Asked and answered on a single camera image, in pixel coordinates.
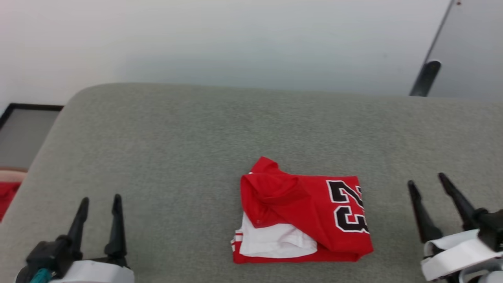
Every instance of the black number with white outline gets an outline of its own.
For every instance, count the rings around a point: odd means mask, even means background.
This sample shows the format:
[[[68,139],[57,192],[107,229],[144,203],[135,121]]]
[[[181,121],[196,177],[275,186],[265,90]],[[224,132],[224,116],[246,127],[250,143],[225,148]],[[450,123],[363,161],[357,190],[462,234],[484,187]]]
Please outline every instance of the black number with white outline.
[[[358,192],[355,192],[344,181],[327,181],[330,198],[335,203],[349,203],[351,199],[363,209],[363,201],[359,194],[361,188],[356,187]],[[336,226],[344,232],[369,233],[369,228],[365,221],[365,217],[360,214],[353,214],[351,207],[341,205],[335,209],[333,216],[336,219]],[[350,221],[348,216],[354,216],[355,221]]]

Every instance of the teal cable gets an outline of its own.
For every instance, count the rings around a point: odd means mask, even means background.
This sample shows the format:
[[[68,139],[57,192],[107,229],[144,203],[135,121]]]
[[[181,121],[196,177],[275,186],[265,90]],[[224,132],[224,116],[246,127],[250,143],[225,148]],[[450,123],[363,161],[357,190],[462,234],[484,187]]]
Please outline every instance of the teal cable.
[[[33,279],[30,281],[30,283],[49,283],[52,278],[52,273],[45,268],[41,268],[35,273],[35,276],[33,276]]]

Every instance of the red fabric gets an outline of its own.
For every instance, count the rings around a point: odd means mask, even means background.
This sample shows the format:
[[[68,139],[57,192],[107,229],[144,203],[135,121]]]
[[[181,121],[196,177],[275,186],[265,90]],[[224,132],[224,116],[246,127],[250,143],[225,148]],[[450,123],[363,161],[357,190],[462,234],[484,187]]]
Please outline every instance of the red fabric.
[[[336,210],[341,206],[351,210],[341,221],[366,225],[362,221],[365,212],[357,177],[291,175],[265,157],[259,159],[251,172],[241,178],[241,201],[253,226],[290,223],[316,240],[318,251],[297,258],[246,257],[239,254],[240,242],[236,242],[234,262],[357,261],[373,251],[368,228],[348,232],[336,225]],[[327,181],[343,182],[348,187],[341,191],[346,201],[333,201],[332,194],[339,190],[332,193]]]
[[[5,212],[11,204],[16,192],[21,186],[20,182],[16,183],[1,183],[0,182],[0,222],[4,218]]]

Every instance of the folded clothing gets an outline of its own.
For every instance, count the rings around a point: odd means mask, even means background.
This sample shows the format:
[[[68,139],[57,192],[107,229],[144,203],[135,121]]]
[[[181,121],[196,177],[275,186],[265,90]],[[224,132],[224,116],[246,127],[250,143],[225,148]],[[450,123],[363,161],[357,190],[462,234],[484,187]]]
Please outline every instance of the folded clothing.
[[[9,208],[21,182],[0,182],[0,222]]]
[[[241,178],[235,263],[357,261],[373,251],[358,178],[291,175],[262,157]]]

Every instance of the gray table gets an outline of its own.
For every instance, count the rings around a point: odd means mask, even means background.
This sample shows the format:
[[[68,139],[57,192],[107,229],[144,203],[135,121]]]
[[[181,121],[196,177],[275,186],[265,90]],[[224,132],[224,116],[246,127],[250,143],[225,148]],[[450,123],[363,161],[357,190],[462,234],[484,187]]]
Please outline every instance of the gray table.
[[[446,233],[460,220],[437,181],[500,208],[503,104],[197,86],[114,84],[65,107],[0,224],[10,282],[91,199],[82,251],[102,255],[123,196],[137,282],[424,282],[406,182]],[[375,252],[357,263],[232,263],[239,178],[266,156],[292,174],[357,175]]]

